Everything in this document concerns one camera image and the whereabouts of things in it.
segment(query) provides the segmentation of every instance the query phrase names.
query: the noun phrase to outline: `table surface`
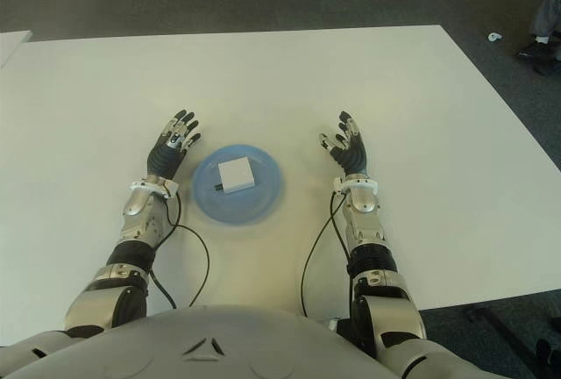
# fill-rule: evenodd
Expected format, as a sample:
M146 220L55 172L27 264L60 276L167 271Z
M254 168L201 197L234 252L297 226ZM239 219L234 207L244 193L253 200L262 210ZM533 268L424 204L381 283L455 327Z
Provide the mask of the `table surface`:
M1 345L61 327L180 108L201 122L176 177L183 220L211 255L199 304L300 311L303 263L342 174L317 134L335 133L341 110L362 130L381 221L420 309L561 285L561 175L439 26L33 42L0 81ZM197 164L237 143L270 153L285 182L254 225L220 224L190 197ZM344 265L329 228L309 264L311 317L346 314ZM186 232L154 266L179 305L204 268ZM165 310L150 291L149 312Z
M31 31L0 32L0 68L8 62L19 45L31 36Z

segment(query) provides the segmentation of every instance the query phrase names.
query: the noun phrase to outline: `small white cube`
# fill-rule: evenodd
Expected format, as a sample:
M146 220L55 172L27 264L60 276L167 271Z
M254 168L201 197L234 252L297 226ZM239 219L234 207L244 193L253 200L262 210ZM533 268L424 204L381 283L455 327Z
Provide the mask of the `small white cube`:
M218 164L224 193L236 192L255 186L252 168L247 157Z

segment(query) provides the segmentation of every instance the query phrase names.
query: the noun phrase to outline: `wire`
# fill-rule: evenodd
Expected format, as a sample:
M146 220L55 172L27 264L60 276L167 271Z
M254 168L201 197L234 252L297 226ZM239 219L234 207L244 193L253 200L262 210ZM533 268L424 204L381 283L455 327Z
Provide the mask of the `wire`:
M319 240L322 237L323 232L325 231L325 228L327 228L327 225L330 223L330 221L333 219L333 216L335 214L337 214L337 211L339 211L339 208L341 208L341 206L344 203L344 198L346 197L346 194L343 194L343 200L339 203L339 205L337 206L337 208L335 209L335 211L332 210L332 206L333 206L333 201L335 200L335 195L336 193L333 192L331 194L331 200L330 200L330 217L327 218L327 221L325 221L325 224L323 225L322 229L320 230L320 232L317 234L316 240L314 241L314 245L312 246L312 248L309 251L308 257L306 258L306 263L304 264L304 270L302 271L302 280L300 281L300 303L302 304L302 311L304 312L304 316L307 318L308 317L308 312L306 311L306 304L304 303L304 278L306 276L306 270L308 269L308 264L309 264L309 260L312 257L312 254L314 253L314 250L316 249L317 243L319 242ZM341 240L340 242L343 245L343 248L345 250L345 255L347 255L347 251L346 251L346 247L344 247L343 241Z
M174 298L171 297L164 286L161 285L161 282L158 281L158 278L156 277L152 269L150 269L150 277L152 278L154 285L158 288L159 291L161 291L161 294L163 294L167 301L172 305L172 309L177 309L177 304L175 304Z
M202 239L201 235L196 232L195 230L193 230L191 227L187 227L186 225L183 224L178 224L178 227L184 228L185 230L188 230L190 232L192 232L201 242L202 247L204 247L204 253L207 256L207 272L204 275L204 279L202 280L201 283L201 287L199 287L199 290L196 292L195 296L193 297L193 300L191 300L191 303L189 303L189 307L191 307L196 299L199 297L199 295L201 294L202 289L204 288L205 284L207 283L207 280L209 279L209 272L210 272L210 254L209 254L209 249L207 248L206 243L204 242L204 240Z
M330 220L331 220L331 223L333 224L333 228L335 229L335 233L337 235L337 239L339 240L339 244L343 248L344 257L347 258L347 262L348 262L348 261L351 260L351 256L349 255L349 252L347 251L347 247L344 245L343 238L341 237L341 233L339 232L339 229L337 228L337 223L335 222L335 212L333 212L333 199L331 199L331 201L330 201Z
M337 234L337 239L339 240L339 244L343 248L344 256L347 258L347 263L348 263L351 260L351 256L349 255L349 251L344 245L343 238L341 237L341 233L337 228L337 222L335 221L335 213L333 212L333 199L331 199L330 202L330 215L331 215L331 223L333 224L333 228L335 229L335 233ZM349 276L349 318L351 317L351 311L352 311L352 278Z
M175 229L177 228L181 220L181 198L179 197L179 192L175 192L175 197L177 197L177 219L175 220L175 224L171 223L169 219L169 207L167 206L167 201L164 201L164 205L166 206L167 221L169 222L170 225L172 225L172 229L169 231L168 234L166 234L166 237L164 237L161 240L161 242L156 245L154 251L158 250L161 245L166 243L166 240L172 236L172 234L175 232Z
M175 220L175 223L172 224L171 218L169 217L169 207L167 206L167 202L165 202L164 205L166 206L167 222L172 226L172 229L170 230L170 232L168 234L166 234L166 236L162 239L162 241L158 245L156 245L154 250L158 250L158 248L161 245L163 245L166 242L166 240L168 240L172 236L172 234L175 232L175 230L178 227L184 228L184 229L192 232L201 242L202 247L204 247L204 253L206 254L206 258L207 258L207 270L206 270L206 273L204 275L204 279L202 280L201 287L199 287L199 290L196 292L195 296L191 300L191 303L189 303L189 307L191 307L195 303L195 301L199 297L199 295L201 294L201 291L204 288L204 286L207 283L207 280L209 278L210 254L209 254L209 249L207 248L206 243L204 242L204 240L202 239L201 235L198 232L196 232L191 227L187 227L186 225L179 224L179 222L181 220L181 199L179 198L179 194L176 194L176 196L177 196L177 219ZM153 269L150 270L150 277L152 278L152 280L154 282L154 285L158 288L158 290L161 291L161 294L164 295L164 297L167 299L169 304L172 306L172 309L177 309L177 305L175 304L174 299L167 292L167 290L164 288L164 286L161 284L161 282L158 281L158 278L156 277L156 274L154 273Z

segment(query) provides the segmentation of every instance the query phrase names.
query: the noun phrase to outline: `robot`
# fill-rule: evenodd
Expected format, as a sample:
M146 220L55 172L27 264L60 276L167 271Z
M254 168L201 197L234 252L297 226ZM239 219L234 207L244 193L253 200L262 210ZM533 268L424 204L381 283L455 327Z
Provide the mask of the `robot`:
M70 305L63 331L0 348L0 377L23 378L364 378L493 379L427 340L378 218L377 183L352 117L320 144L344 171L335 192L346 221L350 319L322 325L282 311L195 306L146 316L148 276L162 240L166 201L188 150L201 138L180 111L131 186L124 226L106 264Z

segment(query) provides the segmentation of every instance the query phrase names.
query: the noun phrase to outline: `silver arm segment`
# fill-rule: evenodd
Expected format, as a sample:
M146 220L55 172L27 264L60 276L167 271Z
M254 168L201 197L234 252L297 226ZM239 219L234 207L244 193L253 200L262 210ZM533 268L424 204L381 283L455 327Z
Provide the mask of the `silver arm segment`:
M83 325L107 330L146 315L148 274L163 237L164 200L170 198L171 185L156 175L133 185L138 187L124 206L120 239L107 264L70 305L66 330Z
M378 184L366 173L366 150L360 131L345 112L339 117L344 133L338 146L326 135L320 144L344 169L336 192L346 193L343 215L349 251L347 272L352 280L352 329L361 348L401 378L494 379L437 343L426 340L419 311L408 291L378 217Z
M165 201L173 198L174 178L188 149L200 138L189 134L198 125L182 110L166 124L148 156L146 178L131 185L124 206L124 225L106 264L74 300L65 331L40 333L0 348L0 377L74 343L146 315L148 274L163 238Z

